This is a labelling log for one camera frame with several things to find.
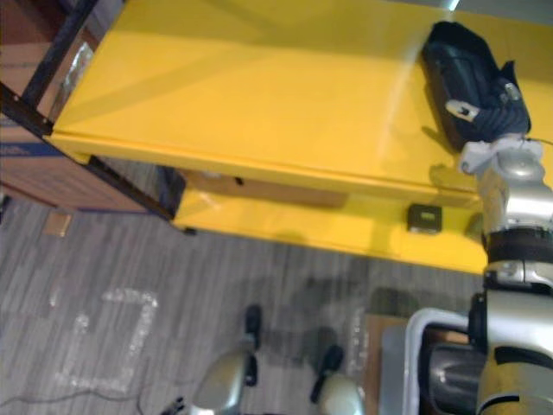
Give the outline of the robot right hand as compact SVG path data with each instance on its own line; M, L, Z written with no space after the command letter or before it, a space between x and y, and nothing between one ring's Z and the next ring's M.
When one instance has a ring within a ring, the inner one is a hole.
M467 120L442 112L442 126L450 144L461 150L468 142L493 142L505 134L525 134L531 118L518 85L515 62L507 61L498 70L465 61L444 70L444 100L458 100L478 109Z

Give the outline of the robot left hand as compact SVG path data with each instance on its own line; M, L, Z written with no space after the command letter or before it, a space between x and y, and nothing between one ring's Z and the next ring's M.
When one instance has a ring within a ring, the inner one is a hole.
M184 396L177 396L164 406L161 415L182 415L188 414L190 402Z

